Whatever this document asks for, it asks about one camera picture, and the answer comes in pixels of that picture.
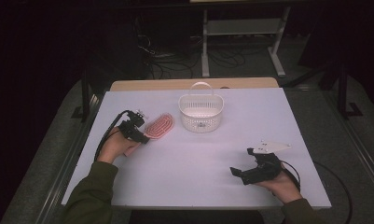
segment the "floor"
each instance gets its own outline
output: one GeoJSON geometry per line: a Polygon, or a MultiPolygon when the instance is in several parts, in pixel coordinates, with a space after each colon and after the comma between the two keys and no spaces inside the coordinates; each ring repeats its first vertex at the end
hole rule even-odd
{"type": "MultiPolygon", "coordinates": [[[[266,50],[271,43],[270,36],[249,37],[254,41],[248,44],[242,37],[213,39],[209,46],[211,77],[275,77],[283,85],[310,70],[298,65],[307,38],[284,38],[278,51],[286,73],[284,78],[276,76],[266,50]]],[[[153,74],[147,79],[201,77],[199,48],[190,57],[162,53],[154,59],[153,74]]],[[[348,101],[356,103],[364,116],[346,120],[336,109],[336,86],[331,91],[320,91],[317,87],[320,78],[319,74],[295,88],[284,89],[333,205],[318,213],[327,223],[344,223],[351,217],[348,223],[374,224],[374,105],[363,87],[350,78],[348,101]]],[[[99,104],[100,99],[93,97],[92,115],[99,104]]],[[[62,206],[59,203],[94,119],[90,116],[81,122],[73,117],[79,106],[80,82],[64,98],[2,223],[16,220],[18,223],[60,223],[62,206]]],[[[114,208],[112,223],[128,223],[130,213],[114,208]]],[[[283,218],[279,210],[261,213],[268,224],[281,223],[283,218]]]]}

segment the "olive green jacket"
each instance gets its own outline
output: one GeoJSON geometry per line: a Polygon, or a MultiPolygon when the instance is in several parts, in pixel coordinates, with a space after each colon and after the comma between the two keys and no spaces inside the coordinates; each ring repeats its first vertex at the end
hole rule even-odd
{"type": "MultiPolygon", "coordinates": [[[[74,188],[65,206],[63,223],[111,223],[113,184],[118,168],[96,161],[87,177],[74,188]]],[[[300,199],[282,207],[287,223],[322,224],[308,201],[300,199]]]]}

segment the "person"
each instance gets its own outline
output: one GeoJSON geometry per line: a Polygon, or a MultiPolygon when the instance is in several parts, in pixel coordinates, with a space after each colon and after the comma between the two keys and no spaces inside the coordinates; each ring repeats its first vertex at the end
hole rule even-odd
{"type": "MultiPolygon", "coordinates": [[[[64,209],[63,223],[111,223],[112,188],[118,172],[112,163],[138,143],[126,139],[118,128],[112,129],[108,136],[88,176],[73,189],[64,209]]],[[[284,204],[285,223],[324,223],[286,173],[280,172],[274,179],[256,185],[271,191],[284,204]]]]}

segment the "white desk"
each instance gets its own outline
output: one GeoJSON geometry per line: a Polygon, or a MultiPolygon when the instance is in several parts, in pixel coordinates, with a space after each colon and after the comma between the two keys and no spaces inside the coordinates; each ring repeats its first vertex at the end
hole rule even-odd
{"type": "Polygon", "coordinates": [[[314,208],[331,206],[283,89],[215,89],[215,93],[225,100],[219,128],[212,133],[191,133],[182,126],[178,110],[178,99],[187,94],[186,90],[108,92],[62,204],[88,174],[95,150],[116,115],[126,109],[141,109],[151,120],[161,113],[171,113],[175,125],[161,139],[137,148],[128,159],[115,161],[120,169],[114,183],[113,205],[166,209],[280,206],[267,190],[243,185],[229,169],[255,168],[255,158],[246,149],[265,139],[293,146],[276,155],[298,169],[302,194],[314,208]]]}

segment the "white basket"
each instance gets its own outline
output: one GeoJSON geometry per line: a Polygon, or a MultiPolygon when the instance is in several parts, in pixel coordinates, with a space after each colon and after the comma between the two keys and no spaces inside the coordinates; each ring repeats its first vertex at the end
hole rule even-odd
{"type": "Polygon", "coordinates": [[[221,112],[224,100],[214,94],[213,88],[206,82],[193,84],[188,95],[183,95],[178,101],[181,119],[184,127],[193,133],[208,133],[218,128],[221,121],[221,112]],[[211,94],[190,94],[191,90],[199,85],[210,87],[211,94]]]}

